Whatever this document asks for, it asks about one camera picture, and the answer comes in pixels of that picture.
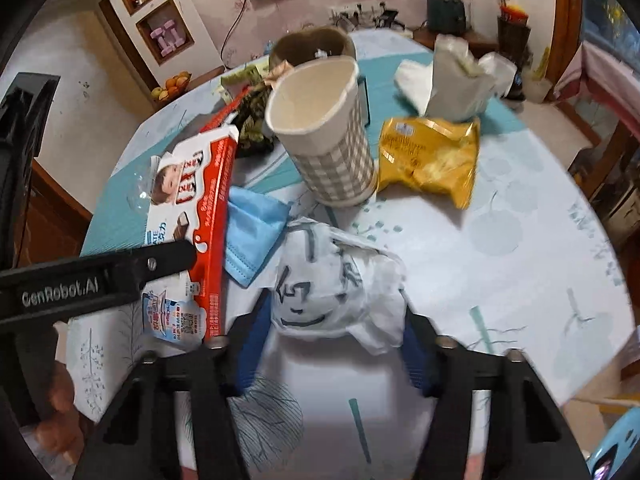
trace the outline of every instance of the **yellow snack bag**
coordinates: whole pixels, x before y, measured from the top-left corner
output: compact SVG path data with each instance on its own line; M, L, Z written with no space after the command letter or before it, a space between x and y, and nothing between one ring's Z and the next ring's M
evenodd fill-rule
M378 191L401 182L418 191L450 194L466 209L476 180L480 121L454 124L426 117L386 120L380 133Z

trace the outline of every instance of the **blue object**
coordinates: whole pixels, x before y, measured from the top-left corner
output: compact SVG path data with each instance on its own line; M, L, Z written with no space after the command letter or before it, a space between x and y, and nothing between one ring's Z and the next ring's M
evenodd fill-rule
M404 324L404 335L400 346L400 355L414 388L424 389L424 370L427 366L427 353L420 346L417 336L409 323Z
M262 349L271 329L271 294L264 295L260 309L255 317L251 332L246 338L236 367L236 389L240 394L251 387L255 379L255 371L260 364Z
M615 475L639 440L640 408L632 408L613 425L587 460L592 477L607 480Z
M127 204L126 196L117 193L125 185L125 172L119 171L107 183L89 225L82 256L144 244L146 214L135 213ZM290 205L269 196L230 188L225 270L240 285L248 286L260 271L284 229L289 209Z
M287 224L290 205L270 196L229 190L225 270L242 286L254 280Z

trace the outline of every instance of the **human hand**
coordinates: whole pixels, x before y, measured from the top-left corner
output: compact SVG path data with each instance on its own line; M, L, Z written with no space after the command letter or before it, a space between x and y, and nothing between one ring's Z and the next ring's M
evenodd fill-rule
M84 449L81 415L74 406L74 384L66 366L56 361L48 392L54 415L37 425L34 435L38 443L53 454L61 454L69 463L78 463ZM88 425L82 422L85 431Z
M466 459L465 480L480 480L484 467L484 453L471 455Z

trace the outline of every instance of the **chocolate bar image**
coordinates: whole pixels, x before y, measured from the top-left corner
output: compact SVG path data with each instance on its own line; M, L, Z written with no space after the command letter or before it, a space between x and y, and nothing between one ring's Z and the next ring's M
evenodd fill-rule
M158 310L159 310L159 318L160 318L160 332L162 335L166 335L166 329L168 326L168 313L166 311L166 305L164 304L164 299L166 298L166 290L163 290L160 294L158 294Z
M189 229L189 218L184 211L178 216L178 222L174 229L174 240L183 240Z

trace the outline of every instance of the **table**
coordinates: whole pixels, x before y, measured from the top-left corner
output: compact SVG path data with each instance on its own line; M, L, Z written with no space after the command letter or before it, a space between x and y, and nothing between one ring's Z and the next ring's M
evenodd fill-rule
M402 59L432 54L391 31L352 35L367 77L373 153L382 121L411 114L393 74ZM205 84L145 121L98 202L83 253L140 244L145 214L126 193L136 168L159 154L198 113L214 105ZM538 138L492 100L481 117L478 176L467 211L443 196L401 187L344 209L321 206L281 148L260 162L237 161L238 184L292 203L295 215L336 225L399 254L413 308L469 348L525 349L555 400L566 402L626 342L628 294L616 257L580 190ZM258 288L228 286L228 323L251 309ZM98 420L143 349L139 303L69 323L67 367L76 405ZM188 396L178 396L178 446L194 465ZM472 450L484 445L487 396L476 395ZM231 399L253 478L408 478L433 400L413 389L398 352L373 357L353 339L308 344L272 331L250 391Z
M417 41L430 50L435 48L437 37L437 32L432 32L426 27L416 28L414 30L414 41ZM500 45L497 40L491 40L474 30L466 31L461 37L467 41L469 50L478 59L489 52L498 52L500 50Z

